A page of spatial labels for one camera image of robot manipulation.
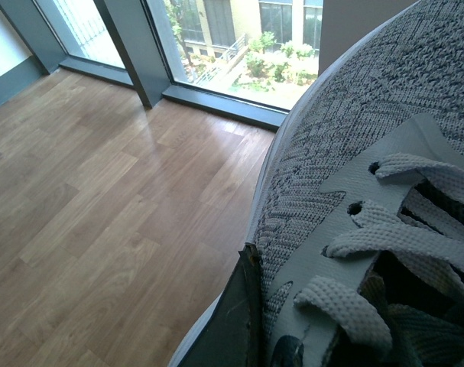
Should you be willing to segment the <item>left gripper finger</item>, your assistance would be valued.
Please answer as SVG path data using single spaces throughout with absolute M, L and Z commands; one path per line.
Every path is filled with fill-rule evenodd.
M 228 283 L 182 343 L 182 366 L 258 366 L 261 282 L 258 250 L 246 244 Z

